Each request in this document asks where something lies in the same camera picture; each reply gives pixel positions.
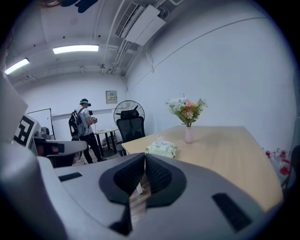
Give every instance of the whiteboard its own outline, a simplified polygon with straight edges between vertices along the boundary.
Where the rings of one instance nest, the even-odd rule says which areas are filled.
[[[54,135],[52,129],[52,120],[51,120],[51,108],[43,109],[36,112],[27,113],[29,116],[34,118],[39,122],[41,127],[46,127],[49,129],[50,135]]]

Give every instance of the pink vase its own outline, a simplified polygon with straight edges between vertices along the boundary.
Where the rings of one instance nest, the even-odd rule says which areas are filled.
[[[192,143],[193,142],[193,135],[192,135],[191,127],[186,127],[186,133],[185,133],[185,136],[184,136],[184,141],[186,143]]]

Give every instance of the white wall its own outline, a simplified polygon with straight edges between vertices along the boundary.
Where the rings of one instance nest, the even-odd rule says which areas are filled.
[[[70,141],[68,120],[71,112],[83,98],[92,104],[89,110],[98,119],[92,129],[101,130],[115,127],[113,111],[117,104],[106,104],[105,91],[116,90],[118,103],[126,99],[126,86],[119,76],[85,74],[61,75],[28,84],[17,91],[28,104],[27,113],[51,108],[52,124],[56,140]]]
[[[295,64],[283,36],[245,1],[194,1],[130,66],[127,99],[145,110],[145,133],[181,124],[165,102],[207,99],[195,125],[245,126],[274,151],[291,147],[296,119]]]

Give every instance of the tissue box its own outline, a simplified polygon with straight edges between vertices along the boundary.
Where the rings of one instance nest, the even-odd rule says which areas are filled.
[[[175,144],[164,141],[163,137],[160,137],[146,148],[146,153],[173,158],[176,155],[176,149],[177,147]]]

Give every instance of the pink flower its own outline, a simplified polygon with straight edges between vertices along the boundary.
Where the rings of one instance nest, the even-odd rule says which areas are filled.
[[[192,105],[193,105],[193,103],[192,103],[191,101],[187,101],[187,102],[186,102],[186,106],[187,106],[187,107],[191,107]]]
[[[193,111],[191,111],[191,110],[188,110],[188,111],[184,111],[183,113],[182,113],[187,119],[192,119],[193,118]]]

